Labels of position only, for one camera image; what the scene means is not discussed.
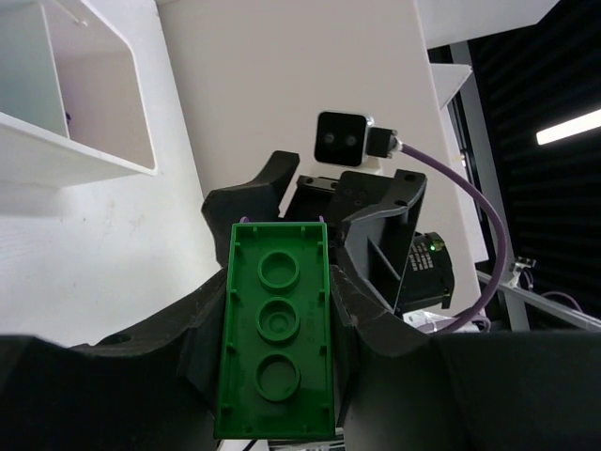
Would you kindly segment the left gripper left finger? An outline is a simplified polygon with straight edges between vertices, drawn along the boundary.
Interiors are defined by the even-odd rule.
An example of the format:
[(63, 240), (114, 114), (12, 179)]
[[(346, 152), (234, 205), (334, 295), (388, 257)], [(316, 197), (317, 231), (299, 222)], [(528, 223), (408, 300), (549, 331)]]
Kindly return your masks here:
[(1, 339), (5, 450), (213, 450), (226, 271), (96, 345)]

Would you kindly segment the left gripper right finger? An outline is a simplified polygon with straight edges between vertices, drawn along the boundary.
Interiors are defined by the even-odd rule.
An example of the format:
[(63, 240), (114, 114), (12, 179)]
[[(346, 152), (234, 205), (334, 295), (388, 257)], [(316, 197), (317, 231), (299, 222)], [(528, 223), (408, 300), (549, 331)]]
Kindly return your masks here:
[(331, 268), (349, 450), (596, 450), (600, 336), (428, 335)]

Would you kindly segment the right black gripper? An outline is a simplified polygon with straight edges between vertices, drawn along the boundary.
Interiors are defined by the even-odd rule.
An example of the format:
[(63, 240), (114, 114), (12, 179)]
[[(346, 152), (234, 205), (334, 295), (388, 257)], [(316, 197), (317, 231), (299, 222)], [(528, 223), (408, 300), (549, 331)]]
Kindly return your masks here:
[[(250, 181), (212, 190), (201, 211), (221, 267), (228, 263), (231, 227), (242, 217), (276, 222), (280, 203), (300, 164), (297, 153), (274, 151)], [(344, 171), (340, 179), (299, 176), (284, 214), (288, 222), (323, 222), (335, 235), (337, 266), (362, 293), (393, 312), (424, 201), (423, 173), (393, 177)]]

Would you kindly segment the green lego piece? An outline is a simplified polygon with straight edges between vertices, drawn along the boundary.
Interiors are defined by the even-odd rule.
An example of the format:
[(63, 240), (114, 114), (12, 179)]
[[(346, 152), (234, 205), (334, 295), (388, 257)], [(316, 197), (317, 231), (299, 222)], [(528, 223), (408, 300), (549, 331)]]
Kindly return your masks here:
[(334, 436), (330, 296), (325, 224), (232, 226), (216, 438)]

